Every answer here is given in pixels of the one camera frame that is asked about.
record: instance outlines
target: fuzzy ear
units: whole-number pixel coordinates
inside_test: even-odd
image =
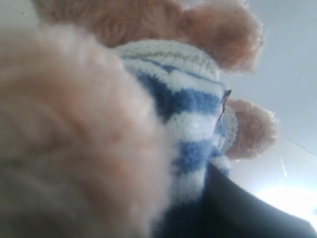
[[[262,24],[236,0],[212,1],[185,10],[181,28],[190,44],[229,71],[253,71],[264,43]]]

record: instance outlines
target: plush toy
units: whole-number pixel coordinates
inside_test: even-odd
[[[187,7],[177,0],[33,0],[45,23],[72,23],[112,48],[156,102],[179,142],[172,206],[158,237],[198,233],[206,168],[228,173],[231,159],[253,158],[276,140],[271,112],[228,99],[219,70],[255,69],[261,23],[237,1]]]

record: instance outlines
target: dark fabric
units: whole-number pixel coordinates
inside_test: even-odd
[[[214,166],[203,206],[205,238],[317,238],[309,222],[253,197]]]

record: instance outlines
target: knitted sweater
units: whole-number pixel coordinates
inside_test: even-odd
[[[168,223],[172,229],[189,225],[196,230],[208,163],[225,174],[229,171],[223,148],[230,147],[230,140],[224,145],[225,133],[230,126],[227,122],[235,117],[230,110],[220,117],[229,91],[219,82],[214,60],[190,45],[145,40],[115,51],[153,96],[158,116],[179,142],[180,156],[173,162],[178,168],[172,188],[173,207],[168,218],[174,221]]]

